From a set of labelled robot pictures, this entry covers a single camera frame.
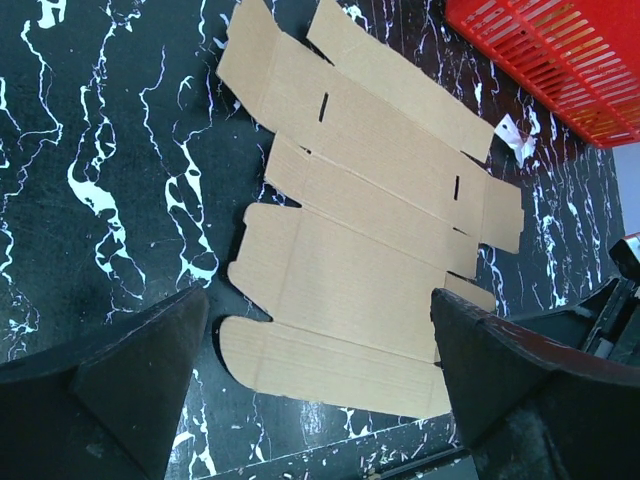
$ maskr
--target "black marble surface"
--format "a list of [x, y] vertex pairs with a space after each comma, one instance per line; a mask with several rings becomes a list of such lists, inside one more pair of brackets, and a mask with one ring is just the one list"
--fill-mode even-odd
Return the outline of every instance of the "black marble surface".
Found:
[[[302, 39], [315, 0], [267, 0]], [[449, 415], [398, 418], [256, 394], [218, 360], [224, 316], [264, 319], [225, 275], [272, 135], [215, 77], [235, 0], [25, 0], [0, 7], [0, 358], [117, 322], [193, 282], [208, 334], [167, 478], [361, 478], [455, 442]], [[510, 316], [577, 300], [614, 271], [623, 233], [610, 151], [585, 146], [444, 24], [441, 0], [342, 2], [361, 26], [496, 125], [536, 133], [519, 169], [521, 253], [478, 251], [479, 284]]]

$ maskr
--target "red plastic basket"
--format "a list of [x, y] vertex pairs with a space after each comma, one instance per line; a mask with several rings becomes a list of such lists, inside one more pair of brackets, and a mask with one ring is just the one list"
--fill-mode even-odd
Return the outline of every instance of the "red plastic basket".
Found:
[[638, 0], [448, 0], [447, 20], [586, 141], [640, 141]]

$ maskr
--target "unfolded cardboard box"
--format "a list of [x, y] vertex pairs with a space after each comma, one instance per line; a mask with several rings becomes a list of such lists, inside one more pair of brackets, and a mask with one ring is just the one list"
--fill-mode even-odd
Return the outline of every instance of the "unfolded cardboard box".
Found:
[[277, 132], [266, 180], [302, 205], [245, 214], [229, 277], [273, 322], [223, 322], [231, 374], [275, 395], [445, 413], [431, 291], [493, 309], [460, 277], [474, 277], [478, 243], [517, 252], [522, 230], [520, 191], [461, 153], [484, 160], [493, 129], [333, 0], [309, 32], [333, 64], [280, 31], [262, 0], [236, 7], [228, 35], [218, 76]]

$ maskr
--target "black marble table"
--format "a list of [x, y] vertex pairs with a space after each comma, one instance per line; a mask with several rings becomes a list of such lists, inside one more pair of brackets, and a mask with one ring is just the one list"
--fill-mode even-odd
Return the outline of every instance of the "black marble table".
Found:
[[[234, 0], [5, 3], [2, 361], [202, 282], [210, 326], [168, 479], [361, 478], [456, 441], [449, 415], [415, 420], [256, 394], [220, 363], [220, 320], [264, 319], [226, 278], [242, 213], [285, 202], [262, 181], [272, 135], [215, 76]], [[304, 37], [315, 0], [267, 3], [285, 31]], [[607, 249], [623, 227], [610, 151], [585, 146], [446, 26], [441, 0], [341, 3], [489, 122], [510, 113], [537, 134], [522, 169], [497, 139], [487, 163], [522, 188], [525, 209], [519, 255], [478, 250], [478, 281], [501, 316], [573, 302], [614, 271]]]

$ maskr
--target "white paper scrap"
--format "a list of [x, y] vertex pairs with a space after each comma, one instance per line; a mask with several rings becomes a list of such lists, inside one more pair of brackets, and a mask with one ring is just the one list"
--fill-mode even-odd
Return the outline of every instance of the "white paper scrap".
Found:
[[526, 135], [526, 140], [522, 139], [522, 132], [518, 130], [516, 124], [508, 113], [504, 116], [500, 123], [494, 130], [496, 135], [500, 137], [509, 148], [511, 148], [516, 154], [516, 161], [518, 167], [522, 168], [526, 158], [533, 155], [536, 149], [537, 138], [532, 135]]

